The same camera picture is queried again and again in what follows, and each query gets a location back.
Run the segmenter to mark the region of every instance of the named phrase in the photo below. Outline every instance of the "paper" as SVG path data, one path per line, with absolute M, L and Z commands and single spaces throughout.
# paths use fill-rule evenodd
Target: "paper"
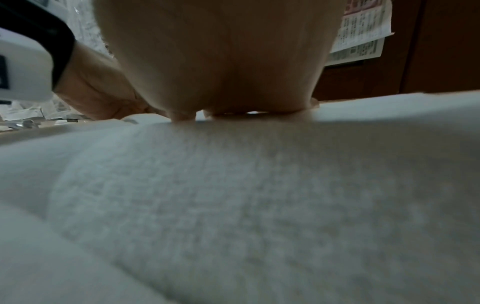
M 382 38 L 353 48 L 331 53 L 325 66 L 380 57 L 384 48 L 384 42 L 385 38 Z
M 345 12 L 332 53 L 392 35 L 391 0 L 350 0 Z

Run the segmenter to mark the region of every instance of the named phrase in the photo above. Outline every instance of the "black band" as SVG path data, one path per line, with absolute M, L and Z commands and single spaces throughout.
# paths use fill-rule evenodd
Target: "black band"
M 54 90 L 75 45 L 75 36 L 65 22 L 27 0 L 0 0 L 0 28 L 35 40 L 50 53 Z

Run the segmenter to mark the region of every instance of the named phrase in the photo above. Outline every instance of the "white device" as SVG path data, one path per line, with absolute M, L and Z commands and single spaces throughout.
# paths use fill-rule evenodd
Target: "white device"
M 58 2 L 29 2 L 64 23 L 68 20 L 68 10 Z M 39 42 L 0 27 L 1 101 L 50 101 L 53 97 L 53 70 L 54 59 Z

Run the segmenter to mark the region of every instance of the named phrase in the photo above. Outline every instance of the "cabinet door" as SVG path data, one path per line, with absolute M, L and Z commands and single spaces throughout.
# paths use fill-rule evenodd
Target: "cabinet door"
M 395 34 L 386 39 L 382 56 L 326 68 L 313 96 L 319 100 L 338 100 L 397 94 L 421 1 L 392 0 L 392 31 Z
M 480 1 L 424 0 L 402 93 L 480 89 Z

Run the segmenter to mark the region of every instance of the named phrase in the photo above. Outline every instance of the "black and white device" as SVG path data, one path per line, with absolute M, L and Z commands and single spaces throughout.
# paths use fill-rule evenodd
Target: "black and white device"
M 50 101 L 75 37 L 53 0 L 0 0 L 0 101 Z

